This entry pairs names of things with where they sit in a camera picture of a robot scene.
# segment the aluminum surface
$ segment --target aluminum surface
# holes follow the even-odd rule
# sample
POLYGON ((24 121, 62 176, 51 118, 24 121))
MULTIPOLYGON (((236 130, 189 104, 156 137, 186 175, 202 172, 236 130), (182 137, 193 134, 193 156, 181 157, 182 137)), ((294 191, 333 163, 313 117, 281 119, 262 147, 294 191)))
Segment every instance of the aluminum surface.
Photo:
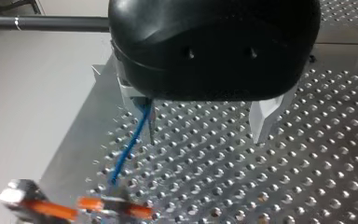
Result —
MULTIPOLYGON (((331 2, 322 1, 324 10, 358 5, 331 2)), ((358 22, 333 16, 318 41, 358 43, 358 22)), ((316 63, 265 144, 252 143, 248 102, 156 102, 157 144, 138 144, 119 179, 134 201, 156 208, 152 222, 358 223, 358 46, 316 45, 313 53, 316 63)), ((104 193, 135 123, 115 68, 105 68, 41 179, 43 191, 64 205, 104 193)))
POLYGON ((317 42, 358 44, 358 0, 321 0, 317 42))

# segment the blue wire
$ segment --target blue wire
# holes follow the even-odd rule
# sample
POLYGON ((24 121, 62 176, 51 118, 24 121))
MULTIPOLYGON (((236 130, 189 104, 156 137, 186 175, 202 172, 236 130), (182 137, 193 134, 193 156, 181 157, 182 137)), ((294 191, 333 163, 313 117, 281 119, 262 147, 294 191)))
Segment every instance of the blue wire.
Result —
POLYGON ((145 126, 145 122, 149 118, 150 111, 151 111, 151 105, 147 105, 144 110, 144 115, 142 116, 141 121, 138 123, 138 126, 136 127, 135 133, 132 135, 132 139, 130 140, 126 149, 124 149, 124 151, 121 153, 120 158, 118 158, 115 170, 113 171, 111 177, 109 178, 108 184, 115 185, 117 183, 117 177, 124 166, 124 162, 126 161, 126 158, 128 157, 128 155, 130 155, 132 148, 135 146, 136 140, 139 138, 139 135, 141 135, 142 129, 145 126))

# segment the orange handle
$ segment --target orange handle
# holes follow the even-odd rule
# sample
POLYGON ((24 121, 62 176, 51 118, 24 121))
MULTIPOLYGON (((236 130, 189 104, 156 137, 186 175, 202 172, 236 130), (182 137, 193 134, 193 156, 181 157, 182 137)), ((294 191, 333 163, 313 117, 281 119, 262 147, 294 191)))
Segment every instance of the orange handle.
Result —
POLYGON ((95 212, 103 210, 103 201, 99 198, 81 197, 77 200, 77 207, 80 209, 89 209, 95 212))
POLYGON ((77 211, 75 209, 61 206, 55 203, 30 200, 23 202, 23 204, 28 208, 36 211, 37 213, 45 214, 48 216, 69 219, 72 221, 75 221, 77 217, 77 211))
POLYGON ((153 209, 149 207, 144 207, 138 204, 131 203, 128 210, 126 211, 127 215, 132 217, 138 217, 143 219, 152 219, 153 209))
MULTIPOLYGON (((151 219, 153 210, 134 203, 128 203, 128 209, 123 211, 125 214, 143 219, 151 219)), ((103 210, 103 200, 98 198, 82 197, 77 200, 77 207, 80 209, 89 209, 91 211, 101 212, 103 210)))

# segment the metal rod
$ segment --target metal rod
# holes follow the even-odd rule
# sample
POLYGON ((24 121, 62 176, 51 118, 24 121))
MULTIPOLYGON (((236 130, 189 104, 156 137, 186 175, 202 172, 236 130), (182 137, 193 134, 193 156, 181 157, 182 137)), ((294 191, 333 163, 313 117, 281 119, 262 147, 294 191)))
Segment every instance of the metal rod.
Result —
POLYGON ((0 16, 0 30, 109 33, 107 17, 0 16))

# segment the white wall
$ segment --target white wall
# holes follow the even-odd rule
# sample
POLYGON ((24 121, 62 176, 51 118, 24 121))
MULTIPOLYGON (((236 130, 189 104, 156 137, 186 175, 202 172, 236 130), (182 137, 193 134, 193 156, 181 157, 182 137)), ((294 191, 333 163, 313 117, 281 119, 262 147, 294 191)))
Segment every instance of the white wall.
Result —
MULTIPOLYGON (((75 1, 46 2, 47 12, 64 14, 75 1)), ((98 4, 88 7, 89 13, 84 6, 74 12, 101 12, 98 4)), ((44 173, 92 88, 91 65, 111 53, 109 40, 109 34, 0 32, 0 191, 10 179, 44 173)), ((2 204, 0 223, 14 223, 2 204)))
POLYGON ((49 16, 107 16, 109 0, 38 0, 49 16))

